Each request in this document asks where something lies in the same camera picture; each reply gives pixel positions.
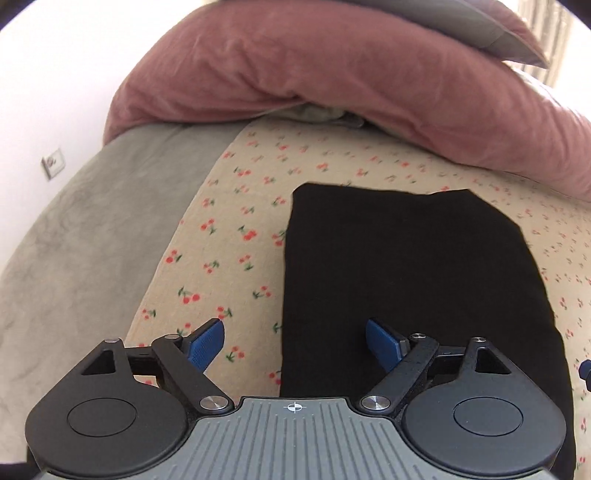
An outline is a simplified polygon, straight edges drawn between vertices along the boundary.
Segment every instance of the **metal screw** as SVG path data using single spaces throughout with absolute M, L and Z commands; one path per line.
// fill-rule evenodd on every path
M 209 397 L 205 397 L 201 399 L 199 405 L 205 410 L 223 410 L 228 406 L 228 399 L 226 397 L 221 397 L 219 395 L 210 395 Z
M 386 410 L 390 406 L 390 401 L 381 395 L 369 395 L 361 400 L 361 406 L 373 411 Z

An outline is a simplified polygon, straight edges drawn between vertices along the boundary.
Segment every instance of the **white wall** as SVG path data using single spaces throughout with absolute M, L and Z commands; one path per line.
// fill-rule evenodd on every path
M 591 119 L 591 30 L 575 19 L 555 90 L 561 101 Z
M 0 271 L 49 201 L 100 150 L 115 90 L 201 0 L 36 0 L 0 31 Z M 40 161 L 61 147 L 48 181 Z

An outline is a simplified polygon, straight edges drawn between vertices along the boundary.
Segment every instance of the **electrical outlet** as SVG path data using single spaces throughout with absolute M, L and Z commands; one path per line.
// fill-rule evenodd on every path
M 42 158 L 41 165 L 43 165 L 49 180 L 61 172 L 66 167 L 66 161 L 64 160 L 64 155 L 61 152 L 61 148 L 58 148 L 55 152 L 49 155 L 49 157 Z

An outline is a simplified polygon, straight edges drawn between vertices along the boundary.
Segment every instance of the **black folded fabric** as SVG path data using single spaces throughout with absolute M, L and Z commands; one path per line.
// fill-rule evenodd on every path
M 299 187 L 285 248 L 281 395 L 368 392 L 385 375 L 365 343 L 370 317 L 442 345 L 491 340 L 562 410 L 568 431 L 553 473 L 572 479 L 564 345 L 518 225 L 468 190 Z

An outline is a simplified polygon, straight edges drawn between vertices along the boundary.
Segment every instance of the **blue finger pad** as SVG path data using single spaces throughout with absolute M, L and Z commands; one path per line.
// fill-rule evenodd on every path
M 365 325 L 365 340 L 386 373 L 390 373 L 401 362 L 400 344 L 373 320 L 368 320 Z
M 219 321 L 214 323 L 191 343 L 189 361 L 197 370 L 205 372 L 205 369 L 222 350 L 223 341 L 223 323 Z

